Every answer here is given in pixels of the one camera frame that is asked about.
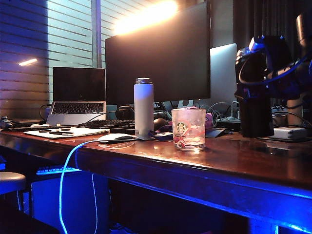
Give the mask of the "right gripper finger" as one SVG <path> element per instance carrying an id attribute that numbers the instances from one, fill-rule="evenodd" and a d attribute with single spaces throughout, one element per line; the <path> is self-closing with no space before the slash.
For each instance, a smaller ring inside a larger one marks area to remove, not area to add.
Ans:
<path id="1" fill-rule="evenodd" d="M 237 90 L 234 94 L 239 100 L 247 101 L 249 99 L 268 98 L 269 93 L 265 85 L 247 85 L 243 83 L 237 84 Z"/>

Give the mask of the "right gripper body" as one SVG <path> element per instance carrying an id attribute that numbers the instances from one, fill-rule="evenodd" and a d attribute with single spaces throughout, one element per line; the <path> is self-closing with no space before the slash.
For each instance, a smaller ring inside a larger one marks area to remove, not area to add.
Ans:
<path id="1" fill-rule="evenodd" d="M 300 94 L 312 89 L 312 73 L 309 65 L 299 65 L 294 71 L 268 85 L 271 98 L 298 99 Z"/>

